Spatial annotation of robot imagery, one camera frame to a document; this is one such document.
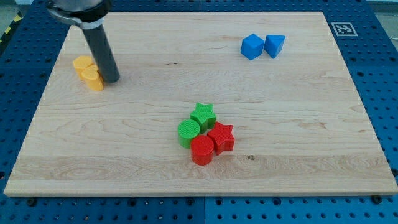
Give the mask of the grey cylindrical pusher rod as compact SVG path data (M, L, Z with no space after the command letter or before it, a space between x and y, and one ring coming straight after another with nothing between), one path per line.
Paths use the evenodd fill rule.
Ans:
M106 83L117 82L120 74L103 25L94 29L83 29L83 34L103 80Z

